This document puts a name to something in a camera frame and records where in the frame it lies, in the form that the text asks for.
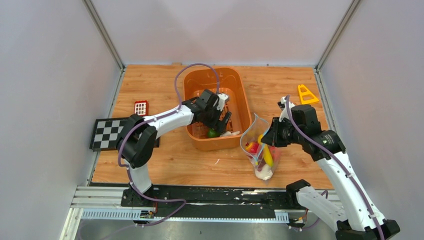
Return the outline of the red toy apple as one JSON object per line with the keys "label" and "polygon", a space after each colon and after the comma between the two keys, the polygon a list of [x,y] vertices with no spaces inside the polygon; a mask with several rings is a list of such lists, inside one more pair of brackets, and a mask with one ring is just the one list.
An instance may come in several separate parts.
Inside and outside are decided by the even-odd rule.
{"label": "red toy apple", "polygon": [[274,146],[269,146],[268,149],[270,151],[273,164],[274,165],[277,164],[279,160],[281,159],[282,149],[280,147],[274,147]]}

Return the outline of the yellow toy banana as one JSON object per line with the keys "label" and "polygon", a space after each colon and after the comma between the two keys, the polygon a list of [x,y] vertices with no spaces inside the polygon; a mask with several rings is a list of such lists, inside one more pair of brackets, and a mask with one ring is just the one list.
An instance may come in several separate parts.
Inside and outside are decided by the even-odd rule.
{"label": "yellow toy banana", "polygon": [[271,151],[270,151],[268,145],[262,142],[262,138],[263,138],[262,134],[260,134],[257,138],[258,143],[262,147],[262,157],[263,157],[263,160],[265,161],[265,163],[270,168],[272,168],[274,166],[274,160],[273,160],[273,157],[272,157],[272,154],[271,154]]}

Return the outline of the clear zip top bag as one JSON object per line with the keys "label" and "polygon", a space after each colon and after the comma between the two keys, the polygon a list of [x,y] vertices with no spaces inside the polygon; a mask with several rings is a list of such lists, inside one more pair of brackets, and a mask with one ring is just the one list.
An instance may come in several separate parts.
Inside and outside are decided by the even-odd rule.
{"label": "clear zip top bag", "polygon": [[282,151],[262,142],[270,124],[254,114],[254,120],[240,137],[240,147],[251,163],[256,178],[269,181],[280,162]]}

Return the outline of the red toy tomato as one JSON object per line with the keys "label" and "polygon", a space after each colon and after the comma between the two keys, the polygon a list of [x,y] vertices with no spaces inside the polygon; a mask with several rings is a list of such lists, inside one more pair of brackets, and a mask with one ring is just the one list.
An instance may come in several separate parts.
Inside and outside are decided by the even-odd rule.
{"label": "red toy tomato", "polygon": [[245,149],[246,152],[248,152],[248,153],[250,153],[252,155],[255,155],[255,154],[258,153],[258,151],[260,149],[260,144],[258,142],[256,142],[256,141],[247,142],[245,144],[245,148],[244,149]]}

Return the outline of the white toy mushroom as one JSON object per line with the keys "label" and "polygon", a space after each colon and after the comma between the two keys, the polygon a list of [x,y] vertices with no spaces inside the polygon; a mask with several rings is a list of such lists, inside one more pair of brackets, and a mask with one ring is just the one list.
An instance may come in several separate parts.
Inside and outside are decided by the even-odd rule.
{"label": "white toy mushroom", "polygon": [[265,164],[261,169],[256,168],[254,170],[254,173],[258,179],[261,179],[263,181],[269,180],[274,174],[272,168],[267,164]]}
{"label": "white toy mushroom", "polygon": [[222,133],[219,137],[220,138],[224,138],[224,137],[232,137],[232,136],[237,136],[240,134],[240,131],[226,131],[224,133]]}

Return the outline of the orange plastic basket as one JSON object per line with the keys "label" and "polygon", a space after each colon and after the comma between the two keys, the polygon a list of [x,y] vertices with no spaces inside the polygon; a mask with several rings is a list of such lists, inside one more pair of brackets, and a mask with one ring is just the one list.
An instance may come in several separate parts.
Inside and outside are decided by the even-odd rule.
{"label": "orange plastic basket", "polygon": [[[186,127],[186,131],[194,147],[200,151],[238,148],[241,135],[252,124],[247,94],[239,73],[229,67],[219,67],[215,71],[219,76],[219,92],[229,96],[220,119],[223,119],[227,112],[231,112],[226,130],[235,135],[208,138],[208,127],[200,122],[191,124]],[[211,69],[191,71],[183,80],[182,99],[198,97],[205,89],[215,92],[216,87],[216,75]]]}

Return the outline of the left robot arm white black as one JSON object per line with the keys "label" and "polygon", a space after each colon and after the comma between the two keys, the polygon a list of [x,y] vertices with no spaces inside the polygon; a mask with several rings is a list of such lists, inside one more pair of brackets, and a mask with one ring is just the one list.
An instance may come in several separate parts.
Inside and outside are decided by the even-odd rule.
{"label": "left robot arm white black", "polygon": [[200,96],[184,100],[165,112],[144,117],[133,114],[127,119],[116,140],[117,161],[127,171],[129,185],[135,190],[135,202],[146,207],[153,201],[153,193],[149,190],[152,181],[148,161],[157,139],[195,123],[202,123],[219,134],[224,133],[232,115],[230,111],[223,113],[229,100],[225,93],[205,89]]}

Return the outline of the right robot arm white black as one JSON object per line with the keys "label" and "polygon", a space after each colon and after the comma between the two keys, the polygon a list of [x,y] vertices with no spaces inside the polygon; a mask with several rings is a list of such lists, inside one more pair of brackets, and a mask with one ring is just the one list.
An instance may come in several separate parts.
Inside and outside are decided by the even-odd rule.
{"label": "right robot arm white black", "polygon": [[342,206],[322,196],[304,179],[286,186],[286,204],[315,213],[338,240],[389,240],[398,234],[399,224],[387,219],[373,203],[355,174],[342,140],[335,131],[322,130],[315,108],[283,100],[278,105],[281,115],[272,119],[262,142],[277,148],[301,145],[326,174]]}

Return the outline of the orange green toy mango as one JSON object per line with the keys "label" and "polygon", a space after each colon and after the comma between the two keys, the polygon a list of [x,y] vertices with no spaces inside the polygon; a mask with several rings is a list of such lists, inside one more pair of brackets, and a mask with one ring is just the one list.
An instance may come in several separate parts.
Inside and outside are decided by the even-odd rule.
{"label": "orange green toy mango", "polygon": [[208,139],[211,138],[218,138],[221,134],[219,132],[217,132],[216,130],[214,130],[213,128],[210,128],[206,134]]}

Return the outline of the yellow triangular plastic stand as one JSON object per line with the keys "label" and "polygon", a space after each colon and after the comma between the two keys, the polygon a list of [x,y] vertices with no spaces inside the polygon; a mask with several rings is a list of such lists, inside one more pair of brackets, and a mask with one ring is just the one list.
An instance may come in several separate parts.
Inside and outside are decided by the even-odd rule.
{"label": "yellow triangular plastic stand", "polygon": [[302,105],[311,105],[320,102],[319,98],[314,93],[312,93],[312,91],[309,90],[304,84],[299,84],[297,86],[297,92],[300,103]]}

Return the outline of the red white grid block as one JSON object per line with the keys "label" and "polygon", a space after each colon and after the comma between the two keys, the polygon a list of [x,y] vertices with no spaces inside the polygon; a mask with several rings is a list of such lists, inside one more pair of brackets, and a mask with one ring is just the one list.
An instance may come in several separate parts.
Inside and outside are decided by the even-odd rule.
{"label": "red white grid block", "polygon": [[149,114],[149,102],[147,100],[135,101],[134,114],[138,116],[147,116]]}

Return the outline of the black white checkerboard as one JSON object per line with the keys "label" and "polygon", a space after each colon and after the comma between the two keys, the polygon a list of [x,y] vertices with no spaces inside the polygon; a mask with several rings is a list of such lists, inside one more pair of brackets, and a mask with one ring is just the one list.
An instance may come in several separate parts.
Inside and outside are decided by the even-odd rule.
{"label": "black white checkerboard", "polygon": [[[126,125],[128,118],[129,117],[96,119],[89,149],[93,152],[119,150],[122,141],[119,141],[117,148],[118,135]],[[136,140],[135,136],[133,138],[128,138],[122,151],[122,155],[124,155],[124,153],[129,153],[130,147],[133,147],[132,150],[137,150],[137,141],[138,138]],[[160,146],[160,137],[155,140],[152,146],[153,148],[158,148]]]}

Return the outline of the black mounting base plate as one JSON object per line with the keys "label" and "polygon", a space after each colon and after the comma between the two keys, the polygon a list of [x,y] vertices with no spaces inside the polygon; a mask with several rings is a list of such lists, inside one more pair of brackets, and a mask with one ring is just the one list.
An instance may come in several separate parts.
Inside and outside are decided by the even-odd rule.
{"label": "black mounting base plate", "polygon": [[145,196],[129,187],[123,191],[120,205],[154,208],[158,217],[181,207],[174,217],[212,219],[270,219],[276,210],[306,210],[285,189],[153,185]]}

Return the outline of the right aluminium frame post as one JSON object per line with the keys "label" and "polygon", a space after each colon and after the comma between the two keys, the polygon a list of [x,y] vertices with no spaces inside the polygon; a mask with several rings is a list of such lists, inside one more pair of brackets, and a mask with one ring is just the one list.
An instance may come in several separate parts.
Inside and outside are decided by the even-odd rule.
{"label": "right aluminium frame post", "polygon": [[350,20],[354,16],[355,12],[357,11],[358,7],[362,3],[362,0],[352,0],[344,13],[340,23],[338,24],[334,34],[332,35],[330,41],[328,42],[325,50],[323,51],[319,61],[315,65],[316,71],[320,71],[325,63],[327,62],[330,54],[336,47],[339,39],[341,38],[342,34],[344,33],[346,27],[348,26]]}

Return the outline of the aluminium frame post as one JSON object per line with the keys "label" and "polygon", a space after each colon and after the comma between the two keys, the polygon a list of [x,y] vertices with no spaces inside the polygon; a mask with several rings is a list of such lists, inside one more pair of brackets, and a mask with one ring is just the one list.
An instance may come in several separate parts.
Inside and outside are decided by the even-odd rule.
{"label": "aluminium frame post", "polygon": [[120,57],[95,5],[94,2],[92,0],[82,0],[83,4],[86,7],[86,10],[88,12],[88,14],[90,15],[95,27],[97,28],[101,38],[103,39],[106,47],[108,48],[109,52],[112,55],[113,60],[115,61],[116,65],[118,66],[118,68],[120,69],[120,71],[122,72],[125,69],[125,64],[122,60],[122,58]]}
{"label": "aluminium frame post", "polygon": [[334,34],[332,35],[330,41],[328,42],[325,50],[323,51],[319,61],[315,65],[316,71],[320,71],[325,63],[327,62],[330,54],[336,47],[339,39],[341,38],[342,34],[344,33],[346,27],[348,26],[350,20],[354,16],[355,12],[357,11],[358,7],[362,3],[362,0],[352,0],[344,13],[340,23],[338,24]]}

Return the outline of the left aluminium frame post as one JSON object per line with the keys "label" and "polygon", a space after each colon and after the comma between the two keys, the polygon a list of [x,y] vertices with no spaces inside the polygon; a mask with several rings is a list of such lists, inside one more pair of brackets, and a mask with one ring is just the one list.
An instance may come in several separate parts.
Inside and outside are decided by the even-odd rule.
{"label": "left aluminium frame post", "polygon": [[101,38],[103,39],[106,47],[108,48],[109,52],[112,55],[113,60],[115,61],[116,65],[118,66],[118,68],[120,69],[120,71],[122,72],[125,69],[125,64],[122,60],[122,58],[120,57],[95,5],[94,2],[92,0],[82,0],[83,4],[86,7],[86,10],[88,12],[88,14],[90,15],[95,27],[97,28]]}

